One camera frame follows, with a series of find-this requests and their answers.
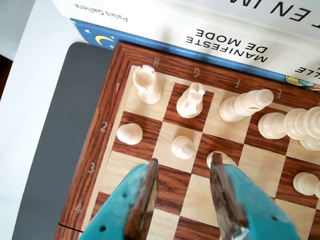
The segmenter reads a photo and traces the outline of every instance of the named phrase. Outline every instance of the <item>wooden chessboard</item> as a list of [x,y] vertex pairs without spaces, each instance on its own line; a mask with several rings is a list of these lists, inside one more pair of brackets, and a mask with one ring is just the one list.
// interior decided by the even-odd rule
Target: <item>wooden chessboard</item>
[[[156,70],[161,100],[143,103],[133,85],[136,66]],[[203,110],[195,118],[178,115],[176,103],[192,82],[205,85]],[[231,96],[270,89],[274,101],[238,122],[220,118],[219,106]],[[320,178],[320,152],[304,149],[289,137],[270,140],[258,132],[258,120],[271,112],[319,105],[319,94],[263,77],[192,59],[118,43],[101,90],[82,153],[65,203],[56,239],[78,238],[100,206],[137,163],[159,161],[159,192],[148,239],[219,239],[217,217],[209,187],[207,155],[215,150],[231,157],[287,212],[301,239],[320,239],[320,202],[293,187],[299,172]],[[119,126],[137,123],[143,139],[126,145],[116,138]],[[171,152],[179,135],[192,139],[196,153],[180,159]]]

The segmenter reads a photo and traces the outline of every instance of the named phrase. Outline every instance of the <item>blue book spine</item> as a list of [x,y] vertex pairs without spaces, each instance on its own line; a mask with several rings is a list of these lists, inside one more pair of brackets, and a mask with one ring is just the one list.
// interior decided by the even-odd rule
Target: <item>blue book spine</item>
[[243,64],[236,61],[231,61],[221,57],[212,56],[206,53],[193,51],[187,48],[178,47],[172,44],[168,44],[161,41],[148,39],[145,37],[133,35],[127,32],[118,31],[104,26],[95,25],[85,21],[71,19],[79,33],[83,38],[92,45],[104,47],[107,49],[114,49],[116,44],[120,41],[134,43],[156,50],[165,51],[168,53],[188,57],[201,62],[215,64],[218,66],[230,68],[233,70],[269,78],[276,81],[290,83],[296,86],[302,86],[304,88],[320,91],[320,85],[298,79],[296,77],[283,75],[274,71],[265,70],[259,67]]

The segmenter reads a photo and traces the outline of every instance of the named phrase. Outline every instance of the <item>white chess piece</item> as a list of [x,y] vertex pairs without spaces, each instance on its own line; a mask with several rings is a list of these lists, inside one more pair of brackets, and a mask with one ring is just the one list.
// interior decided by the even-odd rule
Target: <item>white chess piece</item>
[[176,103],[178,114],[186,119],[198,116],[202,111],[205,92],[204,85],[193,82]]
[[237,122],[251,116],[272,103],[274,94],[269,89],[252,90],[224,100],[219,108],[220,116],[227,122]]
[[128,145],[136,145],[143,138],[144,132],[136,123],[128,123],[118,128],[116,137],[123,143]]
[[306,196],[316,195],[320,198],[320,181],[317,176],[308,173],[300,172],[293,179],[294,189]]
[[311,151],[320,151],[320,139],[307,136],[299,141],[302,147]]
[[146,104],[156,104],[161,99],[162,89],[153,67],[138,66],[133,72],[133,84],[138,90],[140,99]]
[[195,153],[195,146],[187,136],[177,136],[171,143],[172,153],[180,159],[189,159]]
[[267,113],[260,118],[258,130],[266,139],[280,139],[285,135],[294,140],[303,140],[308,136],[320,139],[320,106],[310,110],[295,108],[286,115]]
[[237,167],[237,164],[235,161],[233,161],[230,157],[227,156],[227,154],[225,154],[224,152],[222,151],[212,151],[209,153],[209,155],[206,157],[206,164],[208,165],[208,168],[210,169],[211,168],[211,161],[212,161],[212,156],[214,153],[219,153],[222,155],[222,162],[224,164],[230,164],[230,165],[233,165],[233,166],[236,166]]

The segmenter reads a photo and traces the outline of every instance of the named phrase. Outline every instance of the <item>screw hole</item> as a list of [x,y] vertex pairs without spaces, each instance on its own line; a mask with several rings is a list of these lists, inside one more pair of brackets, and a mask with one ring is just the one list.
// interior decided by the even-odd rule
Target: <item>screw hole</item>
[[106,230],[106,226],[102,225],[99,229],[100,233],[103,233]]

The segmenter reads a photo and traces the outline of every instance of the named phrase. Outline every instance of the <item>gray mat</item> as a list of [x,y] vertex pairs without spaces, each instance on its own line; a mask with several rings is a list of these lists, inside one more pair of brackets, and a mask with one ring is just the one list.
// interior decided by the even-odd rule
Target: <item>gray mat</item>
[[27,179],[13,240],[54,239],[112,53],[86,43],[70,46]]

